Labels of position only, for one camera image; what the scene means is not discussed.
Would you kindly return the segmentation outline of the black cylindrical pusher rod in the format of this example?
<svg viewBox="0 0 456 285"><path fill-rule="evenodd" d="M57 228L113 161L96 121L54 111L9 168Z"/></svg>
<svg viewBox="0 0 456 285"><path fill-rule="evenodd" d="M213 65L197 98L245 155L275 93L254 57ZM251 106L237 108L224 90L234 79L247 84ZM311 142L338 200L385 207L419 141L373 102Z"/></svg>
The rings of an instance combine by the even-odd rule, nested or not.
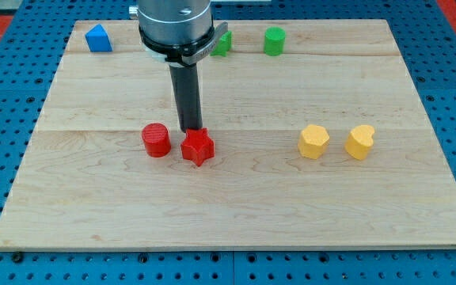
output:
<svg viewBox="0 0 456 285"><path fill-rule="evenodd" d="M180 130L203 127L197 66L169 66Z"/></svg>

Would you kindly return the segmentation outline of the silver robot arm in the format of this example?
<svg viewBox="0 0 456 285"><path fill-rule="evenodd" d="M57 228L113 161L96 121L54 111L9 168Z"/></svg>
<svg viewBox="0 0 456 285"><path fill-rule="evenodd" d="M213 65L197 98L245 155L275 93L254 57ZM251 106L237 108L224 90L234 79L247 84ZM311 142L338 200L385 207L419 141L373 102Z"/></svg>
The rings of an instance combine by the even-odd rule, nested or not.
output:
<svg viewBox="0 0 456 285"><path fill-rule="evenodd" d="M201 129L197 63L215 50L228 23L214 25L210 0L138 0L128 12L147 51L169 66L180 129Z"/></svg>

